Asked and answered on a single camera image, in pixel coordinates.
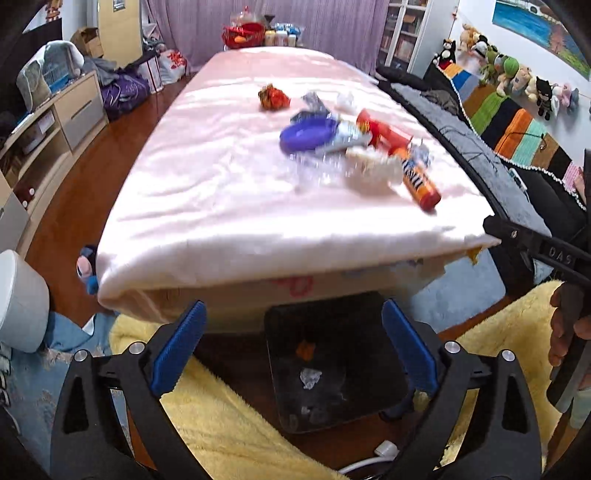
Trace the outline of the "person's right hand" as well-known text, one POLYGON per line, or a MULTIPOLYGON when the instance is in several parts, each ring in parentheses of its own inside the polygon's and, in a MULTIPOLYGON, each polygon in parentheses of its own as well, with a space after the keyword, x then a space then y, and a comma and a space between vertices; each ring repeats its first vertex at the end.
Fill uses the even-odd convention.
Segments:
POLYGON ((590 340, 590 317, 584 316, 573 323, 572 327, 567 326, 566 320, 566 291, 568 285, 563 283, 551 296, 550 305, 554 308, 550 326, 550 349, 548 358, 552 367, 559 367, 566 357, 572 336, 589 341, 590 340))

